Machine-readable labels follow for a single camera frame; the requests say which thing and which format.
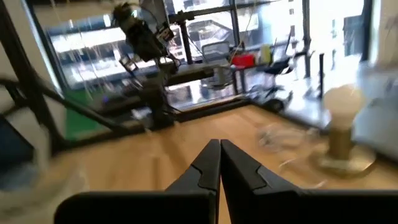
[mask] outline window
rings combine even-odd
[[[236,4],[247,4],[247,3],[254,3],[254,2],[268,2],[269,0],[235,0]]]
[[[230,12],[197,16],[195,20],[187,22],[187,29],[193,41],[193,43],[190,43],[190,49],[194,60],[203,58],[199,50],[202,51],[204,45],[222,41],[228,41],[230,44],[234,44]]]
[[[273,2],[252,8],[238,9],[238,23],[240,38],[247,47],[260,44],[274,44],[287,40],[292,27],[294,32],[292,40],[303,37],[302,14],[289,16],[292,5],[287,2]],[[302,5],[294,5],[296,12],[302,12]]]
[[[310,1],[312,47],[325,53],[325,72],[356,69],[363,53],[364,0]],[[311,74],[319,69],[312,57]]]
[[[109,24],[109,16],[103,15],[82,21],[69,21],[58,27],[47,29],[62,72],[70,87],[96,78],[128,76],[120,65],[119,59],[122,55],[133,57],[132,48],[126,43],[123,31],[120,28],[109,29],[107,28]],[[175,38],[169,43],[170,53],[185,61],[180,28],[179,26],[170,28],[175,34]],[[137,63],[139,68],[154,65],[153,61]]]
[[[168,87],[170,104],[183,110],[193,105],[208,103],[212,100],[234,95],[232,85],[223,90],[214,90],[209,88],[207,83],[208,80],[204,79]]]
[[[229,5],[229,0],[165,0],[164,3],[166,5],[167,12],[175,14],[181,10],[187,12],[227,6]]]

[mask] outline white wall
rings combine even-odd
[[[398,64],[397,0],[374,0],[371,31],[370,63],[376,68]]]
[[[53,83],[53,85],[57,87],[58,83],[55,81],[53,71],[49,67],[48,58],[46,58],[46,55],[42,54],[44,52],[42,44],[37,42],[39,40],[37,31],[33,29],[34,27],[32,27],[29,15],[27,15],[25,11],[25,4],[22,0],[5,0],[4,2],[6,3],[11,19],[31,64],[43,80]],[[0,73],[2,73],[2,76],[5,76],[3,74],[5,73],[7,77],[16,79],[2,45],[0,45]],[[63,133],[65,130],[66,109],[50,99],[46,100],[58,130]],[[11,103],[12,99],[8,92],[0,89],[0,110],[7,108]],[[36,146],[38,142],[45,141],[45,139],[43,139],[43,134],[40,132],[40,127],[30,110],[23,110],[11,116],[9,121],[33,145]]]

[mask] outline desk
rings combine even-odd
[[[51,172],[78,161],[85,166],[91,190],[162,190],[178,178],[209,139],[230,139],[268,169],[279,173],[284,155],[260,149],[256,134],[260,126],[288,121],[255,106],[204,117],[152,134],[140,134],[92,145],[61,155]],[[301,149],[295,151],[302,156]],[[283,172],[282,177],[297,185],[303,174]],[[340,180],[325,175],[327,189],[398,189],[398,169],[379,161],[366,177]],[[229,223],[224,192],[220,197],[220,223]]]

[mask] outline green panel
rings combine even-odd
[[[99,92],[92,93],[93,96],[99,95]],[[69,90],[65,94],[65,98],[72,101],[77,101],[82,105],[89,105],[91,100],[88,98],[85,90]],[[67,109],[67,139],[75,140],[79,135],[83,133],[90,133],[97,131],[102,128],[102,125],[96,121],[89,119],[85,116],[78,114],[77,112]]]

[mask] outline yellow object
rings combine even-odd
[[[259,57],[260,64],[271,64],[272,63],[272,52],[271,46],[269,44],[264,44],[260,48],[260,57]]]

